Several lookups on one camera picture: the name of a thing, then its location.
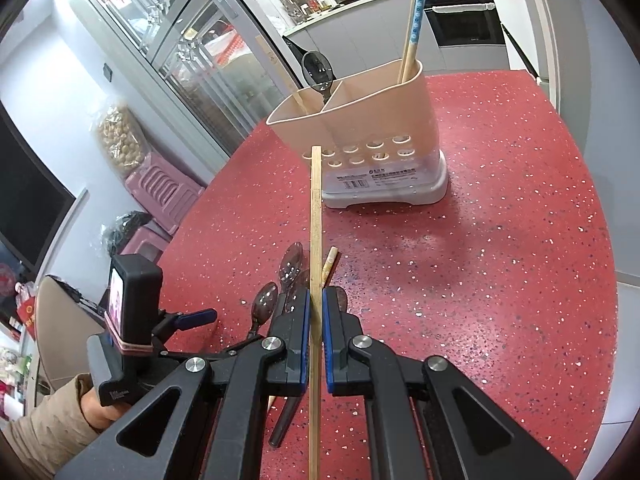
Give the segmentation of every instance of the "red speckled table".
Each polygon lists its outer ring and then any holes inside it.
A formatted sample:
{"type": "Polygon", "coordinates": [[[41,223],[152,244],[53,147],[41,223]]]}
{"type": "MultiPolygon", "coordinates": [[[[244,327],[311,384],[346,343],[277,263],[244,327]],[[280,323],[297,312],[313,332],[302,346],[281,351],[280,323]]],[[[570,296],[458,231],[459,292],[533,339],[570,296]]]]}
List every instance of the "red speckled table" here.
{"type": "MultiPolygon", "coordinates": [[[[325,247],[344,253],[333,284],[366,333],[410,357],[446,355],[577,474],[616,346],[616,279],[593,183],[526,73],[434,76],[428,86],[449,191],[434,205],[325,208],[325,247]]],[[[287,246],[308,247],[308,182],[265,127],[215,177],[162,256],[161,306],[214,307],[220,323],[176,335],[173,349],[215,351],[246,335],[253,296],[277,281],[287,246]]],[[[306,478],[303,410],[280,450],[266,445],[263,479],[306,478]]],[[[322,419],[322,477],[369,478],[361,400],[325,393],[322,419]]]]}

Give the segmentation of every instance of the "person's arm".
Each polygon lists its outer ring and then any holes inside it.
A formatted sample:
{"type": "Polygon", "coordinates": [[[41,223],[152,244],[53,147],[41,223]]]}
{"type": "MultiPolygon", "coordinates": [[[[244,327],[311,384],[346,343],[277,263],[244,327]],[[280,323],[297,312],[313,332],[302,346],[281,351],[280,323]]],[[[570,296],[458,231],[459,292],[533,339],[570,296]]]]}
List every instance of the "person's arm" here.
{"type": "Polygon", "coordinates": [[[101,407],[91,377],[81,375],[2,433],[34,478],[50,480],[126,409],[124,405],[101,407]]]}

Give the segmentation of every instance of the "metal screw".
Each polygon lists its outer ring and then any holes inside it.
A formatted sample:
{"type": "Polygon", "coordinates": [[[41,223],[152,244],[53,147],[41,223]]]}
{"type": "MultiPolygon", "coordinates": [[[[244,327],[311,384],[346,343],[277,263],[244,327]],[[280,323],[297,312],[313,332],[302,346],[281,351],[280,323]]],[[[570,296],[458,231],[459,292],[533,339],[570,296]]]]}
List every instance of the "metal screw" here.
{"type": "Polygon", "coordinates": [[[368,335],[357,335],[351,341],[356,348],[369,348],[373,345],[373,339],[368,335]]]}
{"type": "Polygon", "coordinates": [[[281,346],[282,341],[280,340],[280,338],[274,336],[265,337],[262,340],[262,348],[264,348],[265,350],[277,350],[281,346]]]}
{"type": "Polygon", "coordinates": [[[206,362],[202,357],[192,357],[191,359],[188,359],[188,361],[184,364],[184,366],[190,372],[199,372],[205,367],[205,365],[206,362]]]}
{"type": "Polygon", "coordinates": [[[434,372],[442,372],[447,369],[449,363],[447,363],[447,360],[444,357],[432,355],[427,359],[427,366],[434,372]]]}

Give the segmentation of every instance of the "pink plastic stool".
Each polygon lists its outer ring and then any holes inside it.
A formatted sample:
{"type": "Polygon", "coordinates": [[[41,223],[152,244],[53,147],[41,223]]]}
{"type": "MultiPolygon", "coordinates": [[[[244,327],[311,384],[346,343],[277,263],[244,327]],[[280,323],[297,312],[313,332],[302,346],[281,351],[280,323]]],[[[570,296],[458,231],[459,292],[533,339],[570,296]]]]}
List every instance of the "pink plastic stool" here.
{"type": "Polygon", "coordinates": [[[174,235],[180,222],[204,191],[157,153],[149,153],[125,182],[125,187],[158,225],[174,235]]]}
{"type": "Polygon", "coordinates": [[[166,250],[169,242],[148,227],[140,227],[120,254],[142,254],[156,263],[166,250]]]}

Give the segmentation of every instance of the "sleeve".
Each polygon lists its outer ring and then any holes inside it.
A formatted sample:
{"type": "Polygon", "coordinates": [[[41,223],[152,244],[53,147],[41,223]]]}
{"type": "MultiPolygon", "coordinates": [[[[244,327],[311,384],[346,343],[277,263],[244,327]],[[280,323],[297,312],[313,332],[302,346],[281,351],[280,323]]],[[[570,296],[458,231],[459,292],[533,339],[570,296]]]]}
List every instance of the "sleeve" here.
{"type": "Polygon", "coordinates": [[[50,480],[66,462],[98,437],[80,410],[80,398],[91,387],[89,375],[78,376],[46,397],[28,416],[2,430],[34,478],[50,480]]]}

